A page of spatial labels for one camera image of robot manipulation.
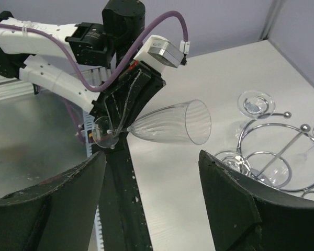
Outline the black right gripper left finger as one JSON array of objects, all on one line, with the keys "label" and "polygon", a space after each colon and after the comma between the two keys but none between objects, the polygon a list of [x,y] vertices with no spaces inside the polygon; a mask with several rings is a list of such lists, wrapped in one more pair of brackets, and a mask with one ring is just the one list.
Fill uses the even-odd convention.
[{"label": "black right gripper left finger", "polygon": [[0,198],[0,250],[88,250],[106,157]]}]

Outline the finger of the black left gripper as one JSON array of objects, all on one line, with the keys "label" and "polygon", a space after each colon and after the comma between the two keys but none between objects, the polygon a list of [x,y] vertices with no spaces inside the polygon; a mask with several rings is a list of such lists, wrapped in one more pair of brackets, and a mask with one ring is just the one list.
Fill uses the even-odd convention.
[{"label": "finger of the black left gripper", "polygon": [[145,91],[145,87],[122,86],[115,91],[101,93],[93,102],[90,138],[94,150],[107,153],[123,147],[128,135],[125,128],[134,122],[147,104]]}]

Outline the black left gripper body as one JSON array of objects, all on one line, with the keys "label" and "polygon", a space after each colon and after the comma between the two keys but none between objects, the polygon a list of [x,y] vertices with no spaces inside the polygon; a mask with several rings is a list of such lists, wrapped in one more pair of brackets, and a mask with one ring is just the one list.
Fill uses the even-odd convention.
[{"label": "black left gripper body", "polygon": [[148,101],[163,87],[160,73],[144,62],[133,62],[100,94],[101,114],[138,115]]}]

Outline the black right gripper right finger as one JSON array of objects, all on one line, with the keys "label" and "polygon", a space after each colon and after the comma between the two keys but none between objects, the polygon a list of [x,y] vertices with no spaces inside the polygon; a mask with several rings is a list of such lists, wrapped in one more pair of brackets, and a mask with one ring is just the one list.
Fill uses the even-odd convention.
[{"label": "black right gripper right finger", "polygon": [[216,250],[314,250],[314,201],[288,195],[199,154]]}]

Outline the clear removed champagne glass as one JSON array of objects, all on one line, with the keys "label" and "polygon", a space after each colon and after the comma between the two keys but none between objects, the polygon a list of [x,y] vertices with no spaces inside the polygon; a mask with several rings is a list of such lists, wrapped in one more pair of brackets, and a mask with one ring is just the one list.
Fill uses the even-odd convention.
[{"label": "clear removed champagne glass", "polygon": [[156,143],[203,145],[210,137],[211,125],[209,109],[194,99],[155,110],[117,128],[103,116],[95,120],[91,136],[104,149],[113,149],[125,133]]}]

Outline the chrome wire wine glass rack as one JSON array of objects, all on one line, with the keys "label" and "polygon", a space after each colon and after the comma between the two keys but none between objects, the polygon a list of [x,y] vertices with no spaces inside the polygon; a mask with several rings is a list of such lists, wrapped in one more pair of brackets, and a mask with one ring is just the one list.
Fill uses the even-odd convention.
[{"label": "chrome wire wine glass rack", "polygon": [[[308,138],[308,140],[312,142],[312,147],[314,148],[314,127],[311,127],[308,124],[302,124],[299,128],[297,128],[295,126],[284,123],[264,123],[256,126],[252,125],[255,121],[263,120],[270,116],[279,116],[285,119],[289,119],[291,118],[291,113],[288,111],[284,113],[250,113],[248,115],[248,117],[250,118],[249,121],[241,127],[240,134],[237,137],[238,142],[236,149],[234,151],[220,151],[215,154],[215,157],[230,168],[236,170],[237,172],[276,190],[285,193],[300,193],[300,197],[304,199],[308,195],[314,195],[314,182],[304,188],[286,188],[286,186],[293,178],[293,169],[290,162],[288,162],[283,157],[283,154],[290,147],[292,147],[292,145],[295,144],[301,136],[305,136],[306,138]],[[296,131],[297,134],[278,153],[270,151],[256,151],[247,156],[243,155],[242,142],[244,141],[244,138],[246,138],[253,131],[264,127],[288,128]],[[262,169],[258,170],[252,168],[249,163],[249,159],[256,155],[268,155],[271,156],[272,159]]]}]

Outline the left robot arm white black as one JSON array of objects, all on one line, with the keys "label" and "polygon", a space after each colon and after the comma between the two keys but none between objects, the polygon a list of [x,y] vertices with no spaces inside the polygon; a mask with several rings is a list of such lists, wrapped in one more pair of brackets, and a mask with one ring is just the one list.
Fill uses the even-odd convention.
[{"label": "left robot arm white black", "polygon": [[[109,1],[102,23],[42,24],[0,13],[0,75],[43,87],[94,117],[90,138],[114,149],[148,101],[164,87],[162,65],[149,55],[154,37],[141,1]],[[72,76],[47,56],[79,65],[116,69],[99,84]]]}]

